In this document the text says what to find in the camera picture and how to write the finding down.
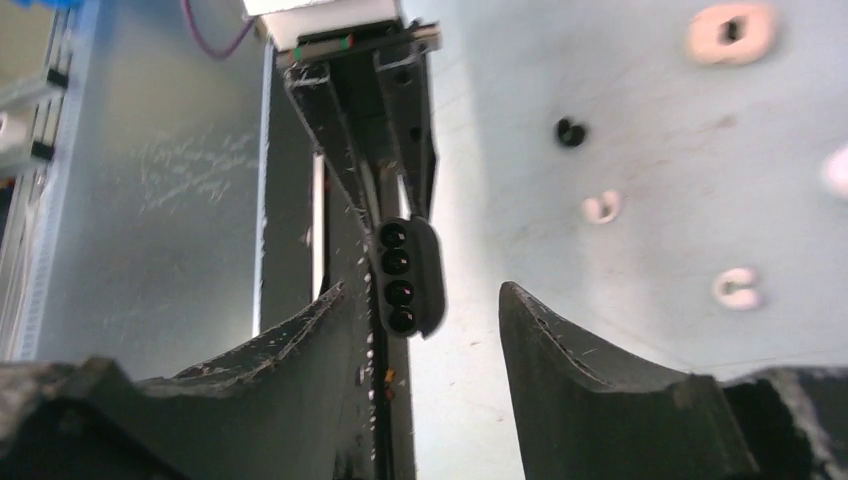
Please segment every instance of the metal chassis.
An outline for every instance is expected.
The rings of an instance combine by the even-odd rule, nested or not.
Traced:
[[[429,216],[436,158],[429,47],[389,27],[400,37],[374,55],[283,71],[336,180],[322,296],[170,379],[132,383],[100,358],[0,366],[0,477],[414,478],[408,381],[401,391],[388,375],[406,375],[406,343],[379,327],[364,250],[379,219],[399,212],[398,174],[413,212]],[[375,81],[354,105],[339,92],[363,68]],[[264,296],[280,288],[263,285]],[[527,478],[848,478],[845,369],[721,384],[621,350],[515,284],[500,302]]]

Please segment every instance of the gray metal wall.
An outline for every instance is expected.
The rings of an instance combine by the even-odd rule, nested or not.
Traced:
[[[254,329],[263,45],[216,62],[178,2],[99,3],[76,139],[57,159],[67,190],[46,199],[55,250],[35,252],[46,291],[25,315],[41,320],[38,359],[167,375]],[[242,24],[230,0],[195,4],[216,45]]]
[[[497,328],[504,280],[653,361],[722,378],[848,362],[848,209],[819,169],[848,142],[848,3],[772,0],[775,48],[695,65],[710,0],[405,0],[440,20],[434,222],[449,312],[413,341],[419,480],[521,478]],[[571,116],[587,142],[565,151]],[[607,225],[580,203],[625,196]],[[762,308],[712,298],[753,267]],[[576,352],[593,355],[593,352]]]

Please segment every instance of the metal frame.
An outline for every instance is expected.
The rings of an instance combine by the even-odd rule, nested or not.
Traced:
[[[398,176],[407,179],[408,197],[424,200],[415,202],[412,214],[429,217],[437,160],[430,133],[426,54],[438,48],[439,32],[435,25],[413,22],[404,28],[399,21],[362,29],[353,51],[336,40],[348,32],[328,32],[302,39],[305,47],[300,52],[281,52],[277,68],[316,154],[324,158],[326,177],[337,187],[330,187],[324,201],[324,284],[356,282],[370,292],[358,327],[365,341],[351,360],[370,390],[366,396],[361,386],[359,391],[354,386],[346,397],[351,406],[344,407],[370,412],[373,422],[373,433],[363,435],[354,428],[350,435],[360,440],[348,440],[371,445],[373,451],[373,466],[363,467],[357,478],[414,478],[407,342],[381,327],[375,291],[379,288],[374,288],[380,284],[379,272],[370,265],[375,264],[373,236],[381,219],[401,213]],[[410,76],[408,82],[394,81],[399,71]],[[407,134],[413,125],[419,129],[417,139]],[[340,253],[354,240],[360,248],[355,256]],[[339,276],[351,270],[358,275]],[[395,376],[406,381],[392,384]]]
[[[42,212],[47,167],[55,156],[63,97],[70,86],[71,52],[65,43],[76,23],[76,10],[58,10],[47,42],[44,71],[22,79],[0,92],[0,111],[35,107],[31,139],[19,148],[0,154],[0,177],[17,176],[6,229],[0,246],[0,359],[12,360],[19,342],[37,332],[24,326],[22,302],[32,271],[32,246]]]
[[[393,38],[374,49],[395,48],[397,41]],[[415,55],[419,61],[423,59],[426,52],[419,49],[421,42],[403,33],[400,41],[414,44]],[[324,59],[317,60],[303,68],[326,71]],[[352,84],[361,88],[355,96],[382,108],[386,92],[369,88],[378,87],[378,66],[367,65],[374,72],[374,83]],[[294,65],[287,72],[302,71],[300,68]],[[391,102],[403,104],[408,95],[420,103],[429,95],[426,69],[418,72],[419,83],[393,94]],[[356,68],[346,74],[355,78]],[[270,82],[272,93],[279,91],[280,80],[282,77]],[[292,87],[287,90],[295,98],[302,93],[290,81],[285,86]],[[333,92],[324,93],[329,95],[319,100],[333,98]],[[400,214],[398,176],[404,169],[435,169],[432,140],[421,142],[429,151],[406,156],[409,150],[396,143],[408,140],[388,133],[407,128],[397,119],[403,112],[395,103],[390,108],[394,115],[391,119],[384,113],[381,118],[364,122],[364,129],[358,123],[351,136],[340,128],[336,130],[340,137],[319,138],[314,134],[322,128],[315,128],[314,121],[342,125],[351,110],[341,109],[339,104],[295,102],[295,110],[313,135],[298,136],[298,128],[294,128],[292,136],[292,129],[286,127],[291,127],[297,117],[292,115],[292,105],[284,108],[281,99],[288,103],[287,98],[275,94],[263,107],[269,110],[269,145],[265,172],[267,224],[259,283],[261,318],[270,328],[171,379],[132,384],[114,362],[97,358],[80,367],[20,364],[0,368],[0,388],[17,393],[15,399],[5,396],[9,402],[0,405],[2,420],[12,426],[0,432],[0,444],[6,447],[0,450],[0,476],[414,478],[407,344],[405,339],[390,337],[380,326],[377,292],[371,280],[374,271],[367,250],[374,224],[384,216]],[[429,112],[420,106],[413,114],[426,115],[421,120],[429,122]],[[398,125],[389,128],[391,122]],[[382,125],[384,132],[368,130],[368,125]],[[286,131],[285,142],[275,137],[281,129]],[[429,137],[429,123],[423,130]],[[336,155],[343,151],[334,149],[350,145],[346,141],[354,138],[362,147],[362,162],[337,163],[351,158]],[[290,151],[297,146],[303,153],[307,148],[312,153],[317,147],[336,174],[335,185],[325,192],[327,288],[305,310],[280,322],[283,309],[289,308],[300,293],[309,292],[308,282],[291,285],[284,281],[286,274],[281,274],[281,269],[273,268],[274,262],[286,255],[302,258],[305,265],[309,262],[305,249],[291,251],[293,242],[299,241],[293,233],[300,225],[287,224],[283,213],[291,203],[285,202],[281,189],[275,188],[292,172],[308,183],[311,155],[303,155],[302,168],[278,161],[280,149]],[[356,171],[359,167],[371,174],[373,182],[348,175],[349,169]],[[429,190],[422,190],[431,186],[431,182],[417,185],[415,198],[431,198]],[[295,194],[291,199],[297,205],[308,205],[298,203],[308,202],[308,197]],[[427,211],[429,205],[417,202],[416,208]],[[304,278],[296,277],[295,282]],[[285,297],[287,292],[294,296],[282,303],[270,301]],[[406,382],[393,383],[393,377],[405,378]],[[42,453],[47,453],[51,461],[41,461]]]

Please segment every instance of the cable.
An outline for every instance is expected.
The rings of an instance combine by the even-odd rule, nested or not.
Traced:
[[[183,17],[185,18],[186,24],[188,25],[189,32],[191,33],[191,37],[194,39],[195,43],[203,50],[207,55],[214,58],[215,60],[226,60],[236,51],[236,49],[241,45],[241,42],[244,40],[244,37],[250,32],[250,29],[253,28],[253,24],[256,23],[255,18],[251,18],[244,25],[241,32],[236,36],[236,39],[225,49],[223,50],[215,50],[206,40],[203,38],[203,35],[200,34],[200,29],[197,28],[197,22],[194,19],[194,12],[191,9],[191,0],[182,0],[181,5],[183,7]]]

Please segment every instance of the metal bracket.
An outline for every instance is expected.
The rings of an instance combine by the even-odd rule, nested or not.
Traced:
[[[33,77],[19,80],[0,91],[0,112],[23,110],[61,97],[68,88],[68,76],[49,68]],[[0,177],[14,177],[53,159],[54,147],[34,138],[19,147],[0,152]]]
[[[286,70],[285,81],[304,125],[324,156],[324,163],[355,210],[366,239],[370,239],[374,224],[359,173],[358,152],[347,117],[339,105],[329,66],[298,64]]]
[[[430,131],[428,46],[424,42],[383,47],[374,69],[412,214],[430,218],[436,154]]]

